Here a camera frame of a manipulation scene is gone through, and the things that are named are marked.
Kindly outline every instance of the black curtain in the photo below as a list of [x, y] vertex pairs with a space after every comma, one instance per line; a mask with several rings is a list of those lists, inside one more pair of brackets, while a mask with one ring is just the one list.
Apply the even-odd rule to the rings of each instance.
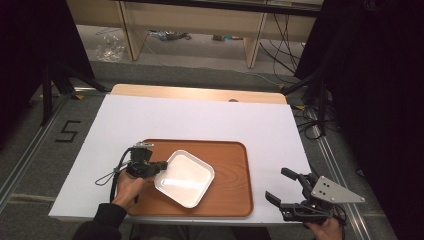
[[1, 1], [0, 26], [1, 143], [40, 86], [46, 64], [94, 74], [65, 0]]
[[[397, 237], [421, 239], [424, 6], [419, 0], [377, 3], [380, 8], [366, 12], [325, 82], [346, 138]], [[319, 65], [329, 43], [312, 42], [327, 27], [314, 27], [306, 47], [319, 49], [304, 53], [299, 76]]]

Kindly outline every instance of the person's hand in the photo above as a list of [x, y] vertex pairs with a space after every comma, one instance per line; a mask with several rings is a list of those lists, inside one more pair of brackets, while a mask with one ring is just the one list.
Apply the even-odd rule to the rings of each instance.
[[116, 197], [112, 203], [128, 211], [134, 205], [135, 198], [141, 193], [145, 185], [153, 180], [154, 177], [146, 179], [134, 178], [126, 170], [122, 170], [118, 178]]
[[339, 222], [330, 218], [322, 225], [316, 223], [304, 223], [315, 235], [316, 240], [342, 240], [342, 230]]

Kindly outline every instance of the white bowl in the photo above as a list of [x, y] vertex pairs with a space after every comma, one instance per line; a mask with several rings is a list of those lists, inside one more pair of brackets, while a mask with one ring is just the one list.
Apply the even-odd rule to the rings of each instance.
[[186, 208], [193, 208], [202, 199], [213, 178], [213, 168], [184, 150], [175, 151], [168, 159], [168, 168], [156, 175], [155, 187]]

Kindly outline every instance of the wooden tray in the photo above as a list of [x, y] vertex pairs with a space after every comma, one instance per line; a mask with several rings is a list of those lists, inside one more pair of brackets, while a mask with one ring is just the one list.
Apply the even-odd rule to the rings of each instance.
[[239, 142], [159, 140], [150, 161], [167, 160], [176, 150], [185, 150], [215, 170], [215, 178], [199, 204], [185, 208], [149, 184], [128, 214], [133, 216], [246, 217], [253, 210], [246, 148]]

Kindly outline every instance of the white table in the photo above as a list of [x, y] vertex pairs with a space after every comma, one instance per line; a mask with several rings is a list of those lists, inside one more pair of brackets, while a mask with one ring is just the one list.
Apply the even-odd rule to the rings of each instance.
[[[210, 91], [211, 98], [214, 98], [214, 93], [231, 93], [226, 90]], [[144, 139], [237, 141], [244, 144], [251, 174], [254, 209], [245, 218], [127, 216], [126, 221], [279, 224], [284, 223], [283, 217], [265, 199], [265, 191], [270, 191], [286, 203], [299, 203], [304, 199], [299, 182], [280, 174], [282, 167], [299, 173], [310, 172], [289, 105], [112, 94], [105, 97], [49, 216], [64, 221], [92, 219], [99, 203], [108, 202], [111, 186], [111, 181], [103, 187], [94, 182], [112, 171], [128, 147]]]

